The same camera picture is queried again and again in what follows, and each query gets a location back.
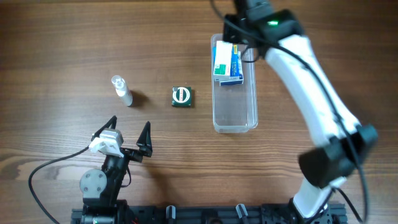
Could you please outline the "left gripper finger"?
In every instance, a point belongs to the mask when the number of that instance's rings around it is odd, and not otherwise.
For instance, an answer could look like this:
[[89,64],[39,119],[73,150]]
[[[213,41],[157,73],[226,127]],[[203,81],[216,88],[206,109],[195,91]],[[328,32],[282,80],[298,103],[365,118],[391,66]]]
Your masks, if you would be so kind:
[[152,140],[150,137],[150,122],[146,122],[137,142],[136,145],[139,148],[144,148],[144,149],[152,149]]
[[91,140],[94,140],[94,138],[97,138],[100,136],[101,132],[105,129],[105,128],[111,128],[114,129],[116,127],[116,123],[117,123],[117,117],[116,115],[112,116],[107,123],[105,123],[101,128],[99,128],[99,130],[97,130],[95,133],[93,133]]

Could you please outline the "white green Panadol box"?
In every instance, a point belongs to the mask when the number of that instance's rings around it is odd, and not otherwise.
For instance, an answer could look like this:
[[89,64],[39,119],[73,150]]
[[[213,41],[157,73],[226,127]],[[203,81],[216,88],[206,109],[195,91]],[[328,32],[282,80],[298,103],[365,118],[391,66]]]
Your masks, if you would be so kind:
[[229,42],[219,40],[216,42],[216,54],[213,66],[213,75],[222,79],[230,76],[231,57],[233,45]]

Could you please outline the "blue medicine box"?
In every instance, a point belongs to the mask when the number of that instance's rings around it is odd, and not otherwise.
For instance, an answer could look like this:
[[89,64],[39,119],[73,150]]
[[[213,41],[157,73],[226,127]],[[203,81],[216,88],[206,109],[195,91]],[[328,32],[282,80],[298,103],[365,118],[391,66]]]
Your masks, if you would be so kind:
[[219,40],[213,48],[213,78],[216,81],[239,80],[238,46]]

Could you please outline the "white Hansaplast box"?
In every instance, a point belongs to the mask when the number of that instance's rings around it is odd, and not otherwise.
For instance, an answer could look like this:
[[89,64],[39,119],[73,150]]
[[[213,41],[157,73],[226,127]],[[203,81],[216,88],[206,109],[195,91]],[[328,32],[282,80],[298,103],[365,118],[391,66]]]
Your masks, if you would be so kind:
[[241,52],[233,53],[231,59],[231,74],[229,80],[219,81],[220,86],[242,85],[244,83]]

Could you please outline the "dark green square box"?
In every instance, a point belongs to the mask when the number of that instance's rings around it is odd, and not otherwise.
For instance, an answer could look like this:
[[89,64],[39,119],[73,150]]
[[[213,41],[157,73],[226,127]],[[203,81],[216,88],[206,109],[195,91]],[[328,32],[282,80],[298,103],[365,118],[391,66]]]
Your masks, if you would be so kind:
[[189,108],[192,106],[192,89],[186,86],[174,86],[172,88],[172,106]]

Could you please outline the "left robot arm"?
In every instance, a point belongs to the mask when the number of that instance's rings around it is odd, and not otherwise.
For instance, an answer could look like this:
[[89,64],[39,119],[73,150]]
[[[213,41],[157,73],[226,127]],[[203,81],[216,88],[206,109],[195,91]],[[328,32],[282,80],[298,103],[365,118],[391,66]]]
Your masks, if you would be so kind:
[[121,132],[116,129],[117,117],[113,116],[95,132],[88,149],[100,152],[105,160],[100,169],[91,169],[83,174],[80,190],[83,193],[83,208],[72,211],[72,223],[138,223],[126,200],[119,200],[119,191],[125,187],[124,176],[131,175],[129,163],[142,162],[152,156],[150,122],[146,122],[137,142],[137,149],[122,147]]

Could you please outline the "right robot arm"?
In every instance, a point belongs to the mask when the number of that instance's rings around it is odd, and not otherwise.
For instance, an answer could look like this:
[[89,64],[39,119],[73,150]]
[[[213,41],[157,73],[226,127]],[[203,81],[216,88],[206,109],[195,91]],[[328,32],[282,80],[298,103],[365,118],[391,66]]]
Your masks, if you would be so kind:
[[353,173],[363,192],[366,223],[369,215],[368,185],[363,164],[377,143],[376,129],[363,126],[343,104],[327,79],[311,41],[294,14],[276,11],[269,1],[235,0],[235,14],[223,16],[223,39],[256,49],[278,74],[298,106],[314,149],[298,158],[303,182],[290,200],[289,220],[311,223],[325,216],[328,201]]

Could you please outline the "clear plastic container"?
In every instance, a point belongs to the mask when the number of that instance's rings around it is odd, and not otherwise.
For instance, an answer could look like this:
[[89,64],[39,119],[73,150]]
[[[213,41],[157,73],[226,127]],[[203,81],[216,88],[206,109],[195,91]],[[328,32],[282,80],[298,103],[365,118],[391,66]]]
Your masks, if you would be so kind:
[[258,125],[254,64],[244,62],[242,70],[240,85],[211,82],[213,126],[218,133],[245,133]]

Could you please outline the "white spray bottle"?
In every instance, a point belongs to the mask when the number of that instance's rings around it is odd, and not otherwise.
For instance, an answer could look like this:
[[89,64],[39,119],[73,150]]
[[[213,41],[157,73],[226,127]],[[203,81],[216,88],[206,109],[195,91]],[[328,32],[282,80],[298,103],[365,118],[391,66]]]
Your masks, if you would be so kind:
[[111,83],[115,87],[116,93],[118,94],[122,102],[126,106],[131,106],[133,104],[133,97],[125,80],[121,76],[115,75],[112,77]]

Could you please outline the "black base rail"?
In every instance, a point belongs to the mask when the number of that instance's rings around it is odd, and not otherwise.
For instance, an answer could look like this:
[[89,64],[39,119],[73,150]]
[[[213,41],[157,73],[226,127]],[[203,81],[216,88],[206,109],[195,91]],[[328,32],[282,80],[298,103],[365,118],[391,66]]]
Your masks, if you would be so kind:
[[123,217],[119,212],[89,212],[73,209],[72,223],[300,223],[299,217],[287,204],[247,206],[239,215],[236,206],[230,207],[130,207]]

